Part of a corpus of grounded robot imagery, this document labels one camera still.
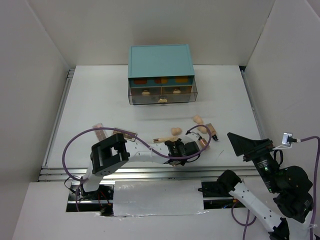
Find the beige concealer stick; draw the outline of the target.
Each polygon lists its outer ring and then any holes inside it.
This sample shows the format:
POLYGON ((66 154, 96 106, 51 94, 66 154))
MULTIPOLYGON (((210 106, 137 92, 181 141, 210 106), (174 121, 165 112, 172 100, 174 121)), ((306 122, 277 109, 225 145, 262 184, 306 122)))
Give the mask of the beige concealer stick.
POLYGON ((161 137, 161 138, 154 138, 153 143, 165 143, 167 141, 175 142, 178 140, 178 136, 171 136, 171 137, 161 137))

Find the foundation bottle black pump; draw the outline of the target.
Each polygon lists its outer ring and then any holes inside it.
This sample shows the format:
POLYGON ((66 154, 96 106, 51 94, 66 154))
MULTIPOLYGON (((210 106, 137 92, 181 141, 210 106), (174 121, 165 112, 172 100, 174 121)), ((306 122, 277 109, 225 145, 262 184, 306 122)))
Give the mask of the foundation bottle black pump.
POLYGON ((205 149, 208 150, 210 147, 206 145, 208 144, 207 140, 205 138, 203 138, 202 136, 200 136, 197 140, 197 144, 199 145, 200 149, 205 149))

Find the foundation bottle black cap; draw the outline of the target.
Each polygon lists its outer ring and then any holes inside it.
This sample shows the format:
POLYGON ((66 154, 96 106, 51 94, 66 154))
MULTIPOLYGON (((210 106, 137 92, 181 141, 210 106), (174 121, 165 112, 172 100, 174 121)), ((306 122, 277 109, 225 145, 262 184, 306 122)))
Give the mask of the foundation bottle black cap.
POLYGON ((206 126, 209 128, 210 132, 211 132, 211 137, 214 141, 218 141, 218 136, 217 136, 217 131, 215 130, 215 128, 213 127, 213 125, 211 123, 206 124, 206 126))

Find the pink eyeshadow palette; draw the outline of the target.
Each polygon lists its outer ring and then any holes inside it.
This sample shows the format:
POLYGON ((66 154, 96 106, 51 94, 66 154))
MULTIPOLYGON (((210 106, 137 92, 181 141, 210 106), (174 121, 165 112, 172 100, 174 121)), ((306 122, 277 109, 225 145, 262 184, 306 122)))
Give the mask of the pink eyeshadow palette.
POLYGON ((108 137, 108 135, 107 135, 106 131, 103 129, 103 127, 104 126, 102 123, 97 123, 92 126, 92 128, 94 129, 94 133, 99 141, 103 141, 108 137))

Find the beige foundation tube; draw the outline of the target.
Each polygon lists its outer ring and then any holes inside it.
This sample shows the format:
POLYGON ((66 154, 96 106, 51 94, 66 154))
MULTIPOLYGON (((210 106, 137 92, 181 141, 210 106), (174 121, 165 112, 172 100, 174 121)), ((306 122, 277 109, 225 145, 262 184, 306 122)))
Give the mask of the beige foundation tube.
POLYGON ((177 166, 177 165, 180 165, 181 164, 181 161, 180 160, 170 160, 169 161, 169 164, 173 167, 177 166))

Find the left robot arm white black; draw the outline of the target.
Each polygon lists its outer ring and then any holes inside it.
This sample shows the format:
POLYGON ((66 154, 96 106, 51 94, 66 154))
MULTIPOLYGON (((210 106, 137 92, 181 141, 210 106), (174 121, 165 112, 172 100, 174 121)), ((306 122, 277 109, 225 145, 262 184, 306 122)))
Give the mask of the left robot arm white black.
POLYGON ((199 151, 196 141, 189 137, 185 141, 179 138, 146 147, 139 141, 126 141, 122 134, 117 133, 91 147, 90 165, 83 177, 80 193, 88 200, 95 198, 103 177, 115 173, 127 163, 183 166, 199 151))

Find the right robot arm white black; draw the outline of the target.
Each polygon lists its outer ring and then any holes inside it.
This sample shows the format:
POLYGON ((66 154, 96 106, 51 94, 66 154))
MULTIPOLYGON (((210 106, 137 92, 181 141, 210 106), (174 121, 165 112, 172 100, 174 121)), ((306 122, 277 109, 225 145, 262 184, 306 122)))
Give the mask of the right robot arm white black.
POLYGON ((267 190, 277 196, 274 203, 281 215, 274 213, 250 191, 232 170, 217 179, 218 192, 238 199, 264 226, 271 240, 315 240, 313 213, 316 203, 309 191, 313 183, 299 166, 281 168, 276 155, 300 142, 291 133, 284 133, 282 143, 275 147, 270 139, 253 140, 229 132, 227 137, 236 156, 253 162, 267 190))

